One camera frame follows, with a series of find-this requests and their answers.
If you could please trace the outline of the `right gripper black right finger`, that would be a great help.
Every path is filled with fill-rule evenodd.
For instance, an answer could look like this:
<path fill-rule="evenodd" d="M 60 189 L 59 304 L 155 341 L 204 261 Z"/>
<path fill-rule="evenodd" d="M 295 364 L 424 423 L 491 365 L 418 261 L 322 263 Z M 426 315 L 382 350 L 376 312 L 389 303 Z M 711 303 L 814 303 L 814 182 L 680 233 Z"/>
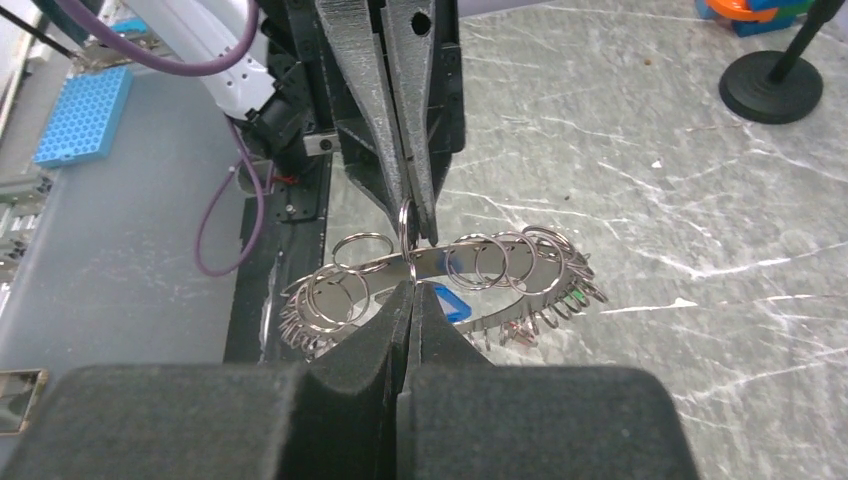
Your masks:
<path fill-rule="evenodd" d="M 621 366 L 496 366 L 417 286 L 397 398 L 401 479 L 695 479 L 664 385 Z"/>

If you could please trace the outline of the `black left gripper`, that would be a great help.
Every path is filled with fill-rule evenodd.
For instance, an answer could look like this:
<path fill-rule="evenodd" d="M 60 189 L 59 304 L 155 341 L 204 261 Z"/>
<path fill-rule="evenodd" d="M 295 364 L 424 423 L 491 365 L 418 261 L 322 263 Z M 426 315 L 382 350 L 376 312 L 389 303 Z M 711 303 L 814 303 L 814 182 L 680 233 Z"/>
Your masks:
<path fill-rule="evenodd" d="M 265 1 L 274 84 L 261 153 L 294 176 L 307 135 L 336 135 L 348 178 L 431 244 L 435 204 L 465 145 L 454 1 Z"/>

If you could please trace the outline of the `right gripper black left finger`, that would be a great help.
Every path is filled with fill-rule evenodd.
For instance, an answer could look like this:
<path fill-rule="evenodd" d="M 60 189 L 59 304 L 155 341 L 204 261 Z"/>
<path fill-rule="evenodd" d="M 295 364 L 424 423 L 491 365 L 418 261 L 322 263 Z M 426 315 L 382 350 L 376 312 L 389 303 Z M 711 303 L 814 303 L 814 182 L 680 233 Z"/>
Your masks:
<path fill-rule="evenodd" d="M 414 287 L 312 364 L 96 365 L 66 374 L 5 479 L 397 479 Z"/>

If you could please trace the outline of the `key with blue tag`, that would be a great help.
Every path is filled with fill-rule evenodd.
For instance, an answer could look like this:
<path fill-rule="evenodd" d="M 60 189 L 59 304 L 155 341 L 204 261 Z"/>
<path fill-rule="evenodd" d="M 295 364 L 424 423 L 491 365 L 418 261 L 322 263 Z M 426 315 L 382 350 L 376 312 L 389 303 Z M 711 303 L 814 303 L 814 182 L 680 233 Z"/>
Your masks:
<path fill-rule="evenodd" d="M 443 284 L 434 283 L 433 288 L 449 322 L 460 323 L 471 317 L 471 306 L 462 300 L 449 287 Z"/>

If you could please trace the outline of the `metal disc with keyrings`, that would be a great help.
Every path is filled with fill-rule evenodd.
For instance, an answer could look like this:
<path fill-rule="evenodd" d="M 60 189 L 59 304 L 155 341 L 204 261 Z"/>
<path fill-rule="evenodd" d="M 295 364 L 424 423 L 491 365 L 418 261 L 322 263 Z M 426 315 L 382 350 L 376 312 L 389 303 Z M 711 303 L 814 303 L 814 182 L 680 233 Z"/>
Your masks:
<path fill-rule="evenodd" d="M 283 344 L 307 360 L 323 355 L 364 327 L 404 281 L 431 286 L 448 323 L 478 348 L 489 348 L 492 335 L 502 345 L 535 347 L 541 333 L 608 300 L 588 255 L 550 227 L 469 233 L 419 247 L 408 237 L 408 211 L 400 213 L 399 246 L 384 234 L 362 232 L 333 248 L 377 240 L 388 254 L 359 264 L 333 258 L 284 290 L 273 330 Z"/>

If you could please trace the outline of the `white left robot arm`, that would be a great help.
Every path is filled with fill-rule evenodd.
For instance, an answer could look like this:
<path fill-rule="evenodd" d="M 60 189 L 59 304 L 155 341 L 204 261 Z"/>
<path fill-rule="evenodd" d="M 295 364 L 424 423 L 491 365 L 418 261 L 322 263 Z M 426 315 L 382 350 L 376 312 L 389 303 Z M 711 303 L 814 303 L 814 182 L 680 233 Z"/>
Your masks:
<path fill-rule="evenodd" d="M 248 145 L 304 169 L 308 128 L 332 131 L 349 178 L 413 239 L 436 242 L 436 202 L 465 142 L 454 1 L 134 1 L 170 50 L 92 34 L 151 69 L 196 77 Z"/>

